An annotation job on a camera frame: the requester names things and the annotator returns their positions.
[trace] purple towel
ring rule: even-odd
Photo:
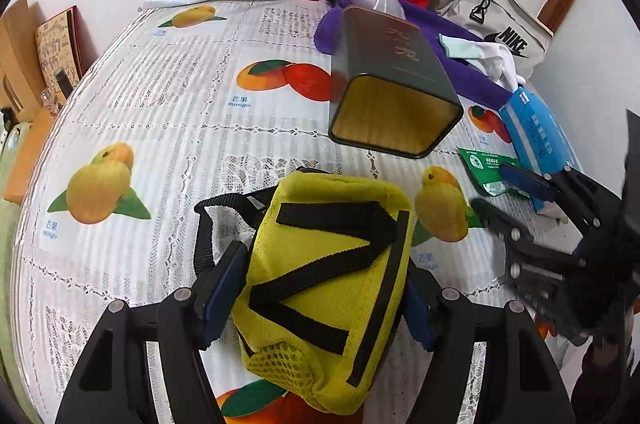
[[[324,54],[333,54],[338,38],[340,19],[344,8],[351,5],[351,0],[327,0],[333,7],[320,21],[314,35],[316,48]],[[482,106],[499,110],[511,97],[508,90],[495,84],[489,78],[469,67],[465,62],[448,58],[438,41],[438,35],[464,38],[472,42],[482,42],[475,34],[468,32],[446,18],[427,11],[415,4],[400,0],[408,22],[420,27],[444,67],[453,88],[461,96],[475,101]]]

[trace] table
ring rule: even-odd
[[[247,90],[253,85],[237,79],[260,61],[330,70],[330,57],[313,45],[327,6],[304,0],[217,0],[212,5],[226,20],[179,29],[159,26],[185,8],[141,13],[92,65],[36,165],[15,240],[12,322],[18,366],[45,423],[54,422],[76,360],[110,300],[156,303],[194,281],[198,217],[193,207],[199,200],[274,185],[299,166],[392,181],[413,199],[430,165],[454,173],[470,199],[477,192],[458,147],[514,155],[511,145],[479,131],[466,114],[424,160],[338,146],[326,135],[327,103],[308,100],[290,86]],[[462,102],[465,111],[473,105]],[[49,212],[77,170],[100,149],[121,141],[134,151],[130,185],[148,219],[137,211],[141,218],[111,215],[86,225],[68,211]],[[538,239],[556,225],[515,195],[492,201],[527,221]],[[230,210],[211,213],[216,257],[231,240],[251,239],[251,229]],[[501,306],[514,297],[497,279],[504,246],[485,229],[471,229],[457,244],[432,239],[412,253],[441,285],[456,287],[476,303]],[[242,367],[231,324],[202,357],[217,395],[255,379]],[[472,421],[483,357],[480,343],[460,422]],[[364,422],[404,423],[429,361],[430,354],[413,342],[402,322],[366,402]],[[169,423],[154,344],[149,344],[149,363],[159,419]]]

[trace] green snack wrapper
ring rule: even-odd
[[[507,191],[516,191],[516,188],[502,182],[498,168],[500,168],[501,164],[513,164],[520,167],[518,159],[485,151],[464,148],[459,148],[458,150],[471,175],[489,195],[497,197]]]

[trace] metal screw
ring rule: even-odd
[[[512,263],[511,264],[511,277],[513,279],[518,279],[519,275],[520,275],[520,264],[519,263]]]
[[[522,314],[524,312],[524,305],[519,301],[511,300],[509,302],[509,310],[516,314]]]
[[[442,297],[448,301],[456,301],[460,298],[460,292],[451,287],[442,290]]]
[[[178,301],[187,301],[191,297],[191,289],[178,289],[174,292],[174,298]]]
[[[122,309],[124,309],[124,301],[121,299],[114,299],[111,303],[109,303],[109,312],[113,314],[117,314]]]

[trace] blue tissue pack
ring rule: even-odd
[[[549,107],[534,93],[520,87],[500,109],[500,116],[524,169],[545,175],[568,165],[581,171],[564,131]],[[562,216],[555,204],[539,199],[533,199],[533,204],[540,214]]]

